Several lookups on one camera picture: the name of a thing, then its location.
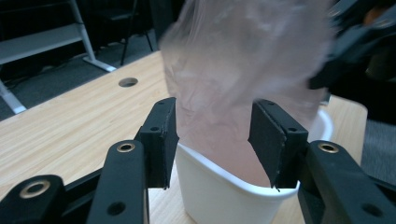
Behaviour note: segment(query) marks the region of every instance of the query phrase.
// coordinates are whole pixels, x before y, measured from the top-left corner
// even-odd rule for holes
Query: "screw hole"
[[[125,203],[122,202],[113,203],[107,208],[107,213],[114,217],[121,214],[125,210],[125,208],[126,208]]]
[[[382,211],[379,209],[377,206],[370,204],[370,203],[365,203],[364,205],[361,206],[361,208],[364,210],[364,212],[375,216],[375,217],[382,217]]]

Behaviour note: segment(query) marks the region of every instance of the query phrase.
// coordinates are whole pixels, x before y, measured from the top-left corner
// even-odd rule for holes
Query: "chair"
[[[129,38],[132,35],[132,30],[134,29],[134,21],[139,18],[143,20],[144,18],[141,17],[141,12],[138,10],[139,9],[139,3],[138,0],[132,0],[129,3],[133,2],[132,8],[127,8],[128,6],[123,6],[122,2],[118,1],[107,1],[108,4],[105,6],[104,9],[99,9],[96,10],[92,13],[92,18],[94,20],[97,20],[98,25],[99,25],[99,38],[98,38],[98,44],[99,48],[104,44],[104,37],[105,37],[105,31],[106,29],[111,29],[115,28],[116,25],[118,25],[121,30],[124,30],[125,33],[121,38],[124,39],[124,42],[122,43],[124,45],[122,54],[121,54],[121,59],[120,59],[120,65],[124,64],[124,59],[125,59],[125,53],[128,48],[128,43],[129,43]],[[140,33],[143,33],[143,35],[146,36],[146,39],[148,41],[148,45],[151,51],[153,51],[150,39],[149,39],[149,34],[147,31],[147,28],[143,28],[144,30],[140,31]]]

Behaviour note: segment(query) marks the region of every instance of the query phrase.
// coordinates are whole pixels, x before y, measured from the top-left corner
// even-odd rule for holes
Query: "chair leg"
[[[148,34],[147,31],[145,31],[145,36],[146,36],[146,39],[148,40],[148,45],[149,45],[149,48],[151,49],[151,52],[154,51],[154,50],[152,49],[151,41],[149,40],[149,34]]]

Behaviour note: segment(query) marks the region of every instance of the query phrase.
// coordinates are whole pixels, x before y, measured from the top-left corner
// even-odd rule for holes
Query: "white plastic container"
[[[329,115],[319,110],[308,141],[330,140],[332,129]],[[176,164],[184,208],[199,224],[270,223],[283,200],[298,190],[251,185],[181,144]]]

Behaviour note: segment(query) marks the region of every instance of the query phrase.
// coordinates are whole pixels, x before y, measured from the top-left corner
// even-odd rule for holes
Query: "metal grommet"
[[[20,197],[23,199],[30,199],[44,193],[50,188],[50,182],[48,180],[37,180],[30,183],[21,190]]]
[[[325,151],[325,152],[329,152],[329,153],[337,153],[339,151],[338,147],[331,145],[331,144],[325,144],[325,143],[321,143],[318,145],[318,147]]]
[[[134,144],[132,143],[122,144],[117,147],[118,152],[129,152],[132,150],[134,150]]]

